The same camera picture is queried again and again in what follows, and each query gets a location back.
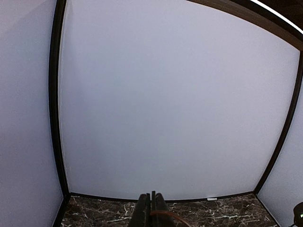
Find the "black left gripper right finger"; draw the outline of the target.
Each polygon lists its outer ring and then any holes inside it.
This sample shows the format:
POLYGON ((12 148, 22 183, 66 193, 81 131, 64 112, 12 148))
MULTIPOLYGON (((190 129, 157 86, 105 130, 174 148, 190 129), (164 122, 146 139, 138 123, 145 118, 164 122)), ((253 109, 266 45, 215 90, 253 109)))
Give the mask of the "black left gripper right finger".
MULTIPOLYGON (((169 211, 161 193, 152 191, 151 211, 169 211)), ((174 227, 175 223, 171 216, 166 214, 151 215, 153 227, 174 227)))

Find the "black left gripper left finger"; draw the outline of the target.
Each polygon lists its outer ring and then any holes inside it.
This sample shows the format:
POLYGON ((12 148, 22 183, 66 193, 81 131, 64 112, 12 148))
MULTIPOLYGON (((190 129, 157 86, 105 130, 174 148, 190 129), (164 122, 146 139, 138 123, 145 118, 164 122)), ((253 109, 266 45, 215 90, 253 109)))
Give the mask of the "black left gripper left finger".
POLYGON ((151 225, 150 212, 150 194, 141 194, 135 205, 129 227, 149 227, 151 225))

